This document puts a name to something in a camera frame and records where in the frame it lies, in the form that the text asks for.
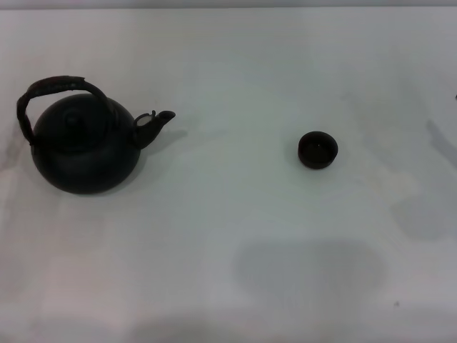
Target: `teapot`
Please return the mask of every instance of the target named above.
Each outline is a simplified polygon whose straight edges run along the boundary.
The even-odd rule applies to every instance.
[[[87,91],[52,104],[34,129],[26,115],[30,100],[63,91]],[[55,76],[32,84],[17,101],[17,119],[41,175],[75,194],[104,192],[134,170],[140,152],[175,117],[171,111],[134,119],[83,77]]]

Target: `tabletop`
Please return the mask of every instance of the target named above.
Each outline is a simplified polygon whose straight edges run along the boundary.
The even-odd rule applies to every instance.
[[[0,342],[454,342],[456,67],[455,8],[0,11]],[[176,112],[105,194],[33,165],[55,75]]]

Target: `white backdrop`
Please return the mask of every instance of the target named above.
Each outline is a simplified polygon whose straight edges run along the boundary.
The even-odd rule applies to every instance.
[[[0,0],[0,9],[457,6],[457,0]]]

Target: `teapot handle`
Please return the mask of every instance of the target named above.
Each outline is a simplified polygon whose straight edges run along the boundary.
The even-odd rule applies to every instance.
[[[34,131],[31,128],[30,120],[26,114],[26,108],[30,100],[38,96],[61,93],[63,91],[88,91],[98,100],[105,104],[106,108],[115,116],[116,124],[119,122],[119,116],[114,109],[113,104],[108,100],[106,95],[93,84],[84,81],[84,77],[77,76],[53,76],[32,84],[27,92],[17,101],[17,119],[21,127],[22,134],[29,141],[30,145],[34,144]]]

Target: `teapot body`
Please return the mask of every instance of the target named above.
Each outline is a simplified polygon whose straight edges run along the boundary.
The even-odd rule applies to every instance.
[[[114,123],[108,121],[100,139],[83,142],[86,146],[73,151],[50,149],[47,144],[31,146],[35,166],[50,184],[65,192],[93,194],[115,187],[134,170],[141,152],[132,140],[134,118],[122,105],[108,100],[115,108],[119,122],[114,127]],[[36,140],[43,142],[45,137],[49,138],[50,122],[61,111],[74,113],[87,109],[91,110],[90,113],[84,113],[94,116],[107,111],[91,94],[68,96],[54,103],[34,127]]]

